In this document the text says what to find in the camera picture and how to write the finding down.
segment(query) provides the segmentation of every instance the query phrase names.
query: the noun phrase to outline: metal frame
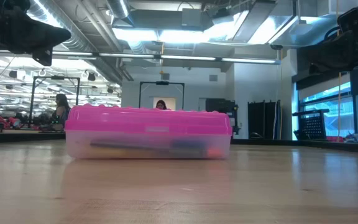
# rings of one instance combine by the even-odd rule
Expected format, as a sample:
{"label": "metal frame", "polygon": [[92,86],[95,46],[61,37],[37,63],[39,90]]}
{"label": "metal frame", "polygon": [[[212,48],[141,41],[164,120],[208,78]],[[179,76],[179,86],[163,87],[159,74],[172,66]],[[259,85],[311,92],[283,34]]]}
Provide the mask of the metal frame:
{"label": "metal frame", "polygon": [[31,102],[30,102],[30,115],[29,115],[29,122],[28,122],[28,128],[30,128],[31,126],[31,122],[32,122],[32,111],[34,109],[34,94],[35,94],[35,88],[37,88],[39,86],[39,83],[37,85],[37,79],[42,78],[42,82],[47,79],[50,78],[52,80],[64,80],[64,79],[71,79],[71,80],[77,80],[77,87],[76,87],[76,99],[75,99],[75,105],[78,105],[78,95],[80,94],[80,83],[81,83],[81,79],[78,77],[41,77],[41,76],[35,76],[33,78],[33,82],[32,82],[32,91],[31,91]]}
{"label": "metal frame", "polygon": [[[145,83],[149,83],[149,84],[156,84],[158,85],[160,82],[140,82],[139,85],[139,108],[140,108],[140,101],[142,99],[142,85]],[[164,85],[182,85],[183,87],[183,92],[182,92],[182,101],[181,101],[181,108],[185,109],[185,84],[184,83],[171,83],[171,82],[164,82]]]}

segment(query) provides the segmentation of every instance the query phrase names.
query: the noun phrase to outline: black equipment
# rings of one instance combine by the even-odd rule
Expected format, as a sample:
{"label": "black equipment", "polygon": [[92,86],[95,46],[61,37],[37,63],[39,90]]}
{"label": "black equipment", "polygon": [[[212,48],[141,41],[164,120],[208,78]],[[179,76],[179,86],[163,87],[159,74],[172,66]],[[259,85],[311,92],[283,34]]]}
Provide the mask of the black equipment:
{"label": "black equipment", "polygon": [[293,113],[299,119],[299,130],[294,131],[298,140],[326,140],[324,113],[329,109],[311,110]]}
{"label": "black equipment", "polygon": [[248,102],[248,138],[280,139],[280,108],[280,100],[277,102]]}
{"label": "black equipment", "polygon": [[352,71],[358,67],[358,7],[339,16],[337,23],[339,27],[331,29],[322,43],[299,50],[310,62],[310,74]]}
{"label": "black equipment", "polygon": [[68,30],[31,19],[30,0],[0,0],[0,50],[32,54],[44,66],[52,65],[53,47],[71,38]]}
{"label": "black equipment", "polygon": [[219,113],[226,113],[232,122],[233,134],[239,134],[237,111],[238,105],[235,101],[225,99],[206,99],[205,110],[208,112],[217,111]]}

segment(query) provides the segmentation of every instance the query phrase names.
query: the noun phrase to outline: window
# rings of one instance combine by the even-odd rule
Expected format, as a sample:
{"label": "window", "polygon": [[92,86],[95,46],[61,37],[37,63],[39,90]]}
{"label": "window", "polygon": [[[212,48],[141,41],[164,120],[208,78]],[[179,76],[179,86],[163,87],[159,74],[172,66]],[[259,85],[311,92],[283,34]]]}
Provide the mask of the window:
{"label": "window", "polygon": [[[341,85],[341,93],[347,93],[350,91],[351,91],[351,83],[350,82],[343,83]],[[328,96],[336,96],[336,95],[338,95],[338,93],[339,93],[339,87],[337,86],[337,87],[331,88],[329,90],[323,91],[321,93],[317,93],[313,96],[306,97],[305,102],[322,99],[322,98],[325,98]]]}
{"label": "window", "polygon": [[[350,93],[350,90],[350,82],[341,85],[341,93]],[[306,111],[329,109],[329,112],[324,114],[326,135],[338,136],[338,126],[340,122],[341,129],[339,135],[346,137],[348,134],[354,133],[353,99],[350,97],[350,94],[341,98],[341,117],[338,121],[338,94],[339,87],[337,86],[305,98],[303,100],[303,106]]]}

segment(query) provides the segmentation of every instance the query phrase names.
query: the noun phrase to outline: pink plastic container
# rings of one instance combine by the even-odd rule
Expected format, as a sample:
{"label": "pink plastic container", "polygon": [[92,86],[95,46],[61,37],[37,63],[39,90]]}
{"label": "pink plastic container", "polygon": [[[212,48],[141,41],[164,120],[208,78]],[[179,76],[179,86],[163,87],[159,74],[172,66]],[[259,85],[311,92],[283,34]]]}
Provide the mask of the pink plastic container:
{"label": "pink plastic container", "polygon": [[223,159],[232,128],[226,114],[75,106],[65,124],[71,157]]}

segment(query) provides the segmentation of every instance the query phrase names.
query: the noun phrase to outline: pipe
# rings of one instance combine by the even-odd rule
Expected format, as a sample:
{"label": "pipe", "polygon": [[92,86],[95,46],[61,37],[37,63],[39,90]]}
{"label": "pipe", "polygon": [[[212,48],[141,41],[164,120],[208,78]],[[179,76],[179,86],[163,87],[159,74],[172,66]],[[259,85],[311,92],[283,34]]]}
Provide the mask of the pipe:
{"label": "pipe", "polygon": [[[54,0],[31,0],[31,7],[27,11],[33,19],[41,22],[55,20],[58,25],[71,32],[71,38],[63,43],[68,50],[74,52],[97,52],[97,48],[85,37],[74,22],[64,13]],[[97,58],[96,60],[87,60],[89,64],[94,65],[100,74],[109,82],[121,84],[122,78],[110,66],[106,59]]]}
{"label": "pipe", "polygon": [[100,12],[96,9],[95,5],[92,2],[90,2],[90,0],[83,0],[83,2],[87,6],[87,9],[89,9],[90,13],[92,13],[94,15],[94,17],[96,17],[96,19],[99,21],[99,24],[97,24],[97,25],[100,25],[104,29],[104,31],[107,33],[109,38],[113,41],[114,45],[116,45],[118,47],[118,51],[122,52],[122,49],[121,49],[121,46],[117,40],[117,37],[112,32],[111,27],[107,26],[104,19],[100,15]]}
{"label": "pipe", "polygon": [[107,44],[113,49],[113,51],[120,52],[120,50],[115,45],[115,43],[112,41],[112,39],[110,39],[106,35],[105,31],[102,30],[102,28],[99,26],[98,22],[94,19],[94,17],[88,11],[88,9],[84,5],[83,1],[82,0],[76,0],[76,3],[80,7],[80,9],[85,13],[85,16],[91,21],[92,25],[94,25],[94,27],[100,33],[100,35],[103,37],[103,39],[107,42]]}
{"label": "pipe", "polygon": [[131,11],[131,7],[127,0],[107,0],[107,6],[111,15],[117,19],[126,18]]}

